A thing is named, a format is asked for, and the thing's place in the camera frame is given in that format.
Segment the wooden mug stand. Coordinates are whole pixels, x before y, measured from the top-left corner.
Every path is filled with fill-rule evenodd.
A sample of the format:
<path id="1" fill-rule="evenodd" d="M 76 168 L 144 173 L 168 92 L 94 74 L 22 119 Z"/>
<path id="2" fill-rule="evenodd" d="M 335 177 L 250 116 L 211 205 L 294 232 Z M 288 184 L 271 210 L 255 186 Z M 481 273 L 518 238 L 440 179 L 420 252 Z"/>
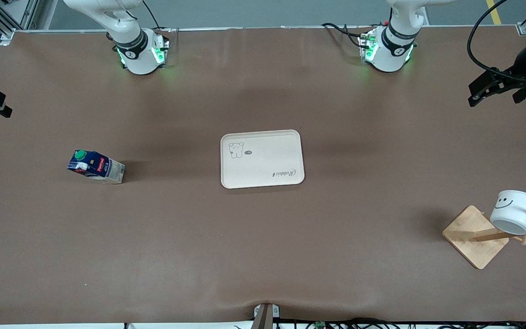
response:
<path id="1" fill-rule="evenodd" d="M 526 234 L 515 235 L 498 229 L 473 205 L 464 208 L 442 235 L 478 270 L 484 269 L 511 240 L 526 246 Z"/>

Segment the brown table cover sheet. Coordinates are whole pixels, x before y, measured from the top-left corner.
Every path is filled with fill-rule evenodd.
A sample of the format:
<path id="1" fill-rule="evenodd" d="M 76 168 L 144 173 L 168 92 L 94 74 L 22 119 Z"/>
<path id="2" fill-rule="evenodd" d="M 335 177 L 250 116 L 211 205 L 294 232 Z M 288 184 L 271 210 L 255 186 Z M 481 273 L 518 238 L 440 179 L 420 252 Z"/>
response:
<path id="1" fill-rule="evenodd" d="M 468 104 L 469 29 L 425 28 L 399 72 L 326 29 L 180 32 L 122 69 L 102 33 L 0 48 L 0 324 L 283 317 L 526 321 L 526 246 L 484 270 L 442 236 L 526 191 L 526 103 Z M 299 185 L 226 189 L 221 138 L 293 129 Z M 75 150 L 119 185 L 67 170 Z"/>

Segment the cream tray with rabbit print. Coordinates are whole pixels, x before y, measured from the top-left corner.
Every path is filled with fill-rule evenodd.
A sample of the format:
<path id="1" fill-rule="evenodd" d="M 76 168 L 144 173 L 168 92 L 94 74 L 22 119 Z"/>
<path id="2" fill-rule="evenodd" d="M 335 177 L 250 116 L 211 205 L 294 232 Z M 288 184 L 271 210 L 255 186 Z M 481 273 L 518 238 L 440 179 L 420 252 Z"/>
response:
<path id="1" fill-rule="evenodd" d="M 296 130 L 230 133 L 221 138 L 221 185 L 226 189 L 299 185 L 304 179 Z"/>

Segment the blue milk carton green cap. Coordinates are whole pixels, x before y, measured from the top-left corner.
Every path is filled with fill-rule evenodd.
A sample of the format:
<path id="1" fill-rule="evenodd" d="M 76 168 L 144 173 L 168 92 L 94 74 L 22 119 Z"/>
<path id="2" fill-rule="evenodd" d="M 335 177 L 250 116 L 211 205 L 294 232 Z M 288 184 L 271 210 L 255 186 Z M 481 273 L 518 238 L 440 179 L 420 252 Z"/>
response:
<path id="1" fill-rule="evenodd" d="M 105 184 L 119 185 L 125 165 L 96 151 L 75 150 L 67 170 Z"/>

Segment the white smiley mug black handle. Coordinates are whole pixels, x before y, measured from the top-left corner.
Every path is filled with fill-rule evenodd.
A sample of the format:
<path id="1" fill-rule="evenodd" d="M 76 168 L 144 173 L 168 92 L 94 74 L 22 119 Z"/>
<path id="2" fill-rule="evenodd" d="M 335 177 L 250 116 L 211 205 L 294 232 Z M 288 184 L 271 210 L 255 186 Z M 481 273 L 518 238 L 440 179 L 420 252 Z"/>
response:
<path id="1" fill-rule="evenodd" d="M 499 230 L 514 235 L 526 235 L 526 192 L 503 190 L 490 215 L 490 222 Z"/>

